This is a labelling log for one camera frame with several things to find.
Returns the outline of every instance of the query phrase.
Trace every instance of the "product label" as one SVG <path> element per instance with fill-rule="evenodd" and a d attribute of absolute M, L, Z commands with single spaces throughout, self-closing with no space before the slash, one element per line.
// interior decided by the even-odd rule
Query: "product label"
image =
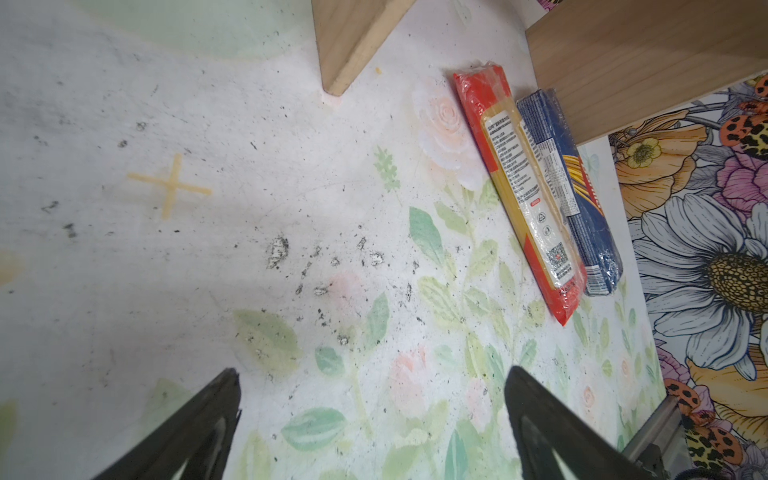
<path fill-rule="evenodd" d="M 521 126 L 525 131 L 524 122 L 521 122 Z M 575 270 L 565 251 L 557 217 L 552 214 L 549 204 L 541 195 L 541 186 L 531 166 L 531 159 L 525 154 L 521 139 L 515 133 L 515 127 L 506 111 L 486 119 L 485 129 L 536 247 L 541 252 L 545 268 L 554 286 L 559 288 L 573 278 Z"/>
<path fill-rule="evenodd" d="M 538 145 L 540 156 L 536 157 L 538 166 L 544 172 L 544 178 L 552 191 L 554 199 L 558 202 L 558 207 L 564 216 L 570 217 L 579 213 L 576 196 L 571 188 L 571 178 L 565 171 L 565 166 L 560 160 L 558 146 L 554 144 L 554 139 L 549 138 Z"/>

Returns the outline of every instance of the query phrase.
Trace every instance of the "barcode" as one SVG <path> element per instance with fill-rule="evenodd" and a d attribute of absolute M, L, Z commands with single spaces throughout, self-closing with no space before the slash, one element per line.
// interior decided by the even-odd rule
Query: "barcode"
<path fill-rule="evenodd" d="M 565 254 L 565 247 L 563 247 L 563 243 L 560 242 L 555 248 L 549 250 L 547 252 L 547 258 L 555 270 L 565 265 L 568 262 L 568 255 Z"/>
<path fill-rule="evenodd" d="M 587 270 L 587 294 L 608 295 L 608 287 L 605 285 L 603 270 L 599 265 L 585 266 Z"/>

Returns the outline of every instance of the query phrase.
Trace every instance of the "wooden board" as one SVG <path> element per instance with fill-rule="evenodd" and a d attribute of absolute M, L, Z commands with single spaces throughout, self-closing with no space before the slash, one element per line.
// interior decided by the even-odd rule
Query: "wooden board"
<path fill-rule="evenodd" d="M 312 0 L 323 88 L 341 95 L 415 0 Z"/>
<path fill-rule="evenodd" d="M 577 144 L 768 69 L 768 2 L 569 0 L 527 31 Z"/>

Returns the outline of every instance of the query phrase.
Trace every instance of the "spaghetti package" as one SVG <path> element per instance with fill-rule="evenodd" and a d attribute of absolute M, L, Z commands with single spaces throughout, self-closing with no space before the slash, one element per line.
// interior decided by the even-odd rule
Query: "spaghetti package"
<path fill-rule="evenodd" d="M 515 106 L 504 71 L 488 64 L 453 78 L 538 287 L 552 315 L 565 325 L 584 292 L 586 272 L 536 161 L 536 143 Z"/>
<path fill-rule="evenodd" d="M 541 153 L 539 167 L 584 262 L 587 295 L 613 293 L 624 271 L 621 256 L 554 90 L 530 94 L 518 101 L 518 110 Z"/>

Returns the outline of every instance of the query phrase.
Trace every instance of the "daisy illustration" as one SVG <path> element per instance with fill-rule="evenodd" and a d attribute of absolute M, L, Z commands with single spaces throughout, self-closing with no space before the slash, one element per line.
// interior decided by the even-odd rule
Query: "daisy illustration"
<path fill-rule="evenodd" d="M 759 343 L 768 358 L 768 339 L 758 339 L 768 313 L 768 206 L 755 205 L 746 226 L 707 195 L 672 197 L 664 213 L 643 214 L 633 242 L 656 331 L 689 336 L 686 354 L 699 367 L 733 365 L 756 379 L 747 351 Z"/>

